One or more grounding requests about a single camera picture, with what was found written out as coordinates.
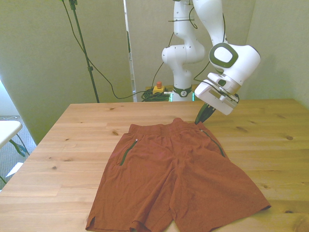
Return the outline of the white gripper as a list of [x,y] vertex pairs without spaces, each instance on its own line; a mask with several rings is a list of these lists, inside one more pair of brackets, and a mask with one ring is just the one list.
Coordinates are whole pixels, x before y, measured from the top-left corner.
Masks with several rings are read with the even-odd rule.
[[229,115],[239,102],[239,97],[230,94],[209,80],[204,80],[197,86],[195,96],[205,102],[197,114],[195,124],[205,122],[215,110]]

